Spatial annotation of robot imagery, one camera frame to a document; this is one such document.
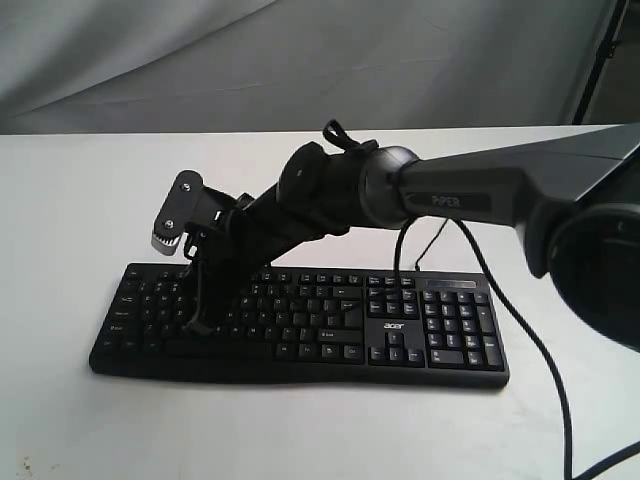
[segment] robotic arm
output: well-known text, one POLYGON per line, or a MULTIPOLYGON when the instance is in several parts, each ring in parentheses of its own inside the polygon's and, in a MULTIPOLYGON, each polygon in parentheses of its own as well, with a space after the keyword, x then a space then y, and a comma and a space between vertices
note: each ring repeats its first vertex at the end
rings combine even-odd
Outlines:
POLYGON ((254 271, 302 242, 430 215, 514 227, 535 277, 550 272, 580 318, 640 351, 640 124, 429 161, 358 143, 336 121, 323 134, 344 153, 302 146, 257 199, 177 176, 152 244, 172 255, 187 233, 186 280, 206 302, 194 330, 209 333, 254 271))

